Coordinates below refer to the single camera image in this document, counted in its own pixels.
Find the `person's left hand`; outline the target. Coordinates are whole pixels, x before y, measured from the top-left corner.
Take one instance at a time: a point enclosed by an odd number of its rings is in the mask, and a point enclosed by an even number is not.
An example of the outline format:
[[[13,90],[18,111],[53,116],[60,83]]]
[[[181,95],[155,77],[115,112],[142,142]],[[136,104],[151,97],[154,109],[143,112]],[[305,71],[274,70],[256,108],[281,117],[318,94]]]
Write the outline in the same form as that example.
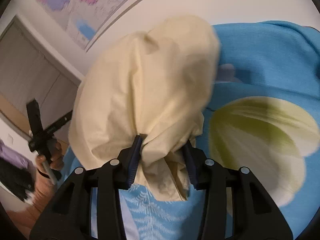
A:
[[[38,172],[43,177],[49,178],[43,166],[43,163],[47,162],[53,175],[57,180],[60,180],[62,177],[61,170],[64,167],[62,146],[57,140],[52,139],[48,142],[48,150],[50,152],[50,160],[47,160],[43,154],[39,154],[35,159]]]

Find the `pink sleeved left forearm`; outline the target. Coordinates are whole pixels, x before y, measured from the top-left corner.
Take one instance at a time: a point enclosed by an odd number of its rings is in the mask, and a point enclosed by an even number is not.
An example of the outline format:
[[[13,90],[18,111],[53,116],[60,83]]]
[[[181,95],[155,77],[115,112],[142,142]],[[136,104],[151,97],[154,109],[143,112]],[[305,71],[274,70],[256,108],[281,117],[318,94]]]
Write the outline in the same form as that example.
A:
[[[20,212],[7,211],[11,221],[26,238],[29,238],[33,226],[56,190],[57,185],[52,184],[49,178],[37,173],[32,205]]]

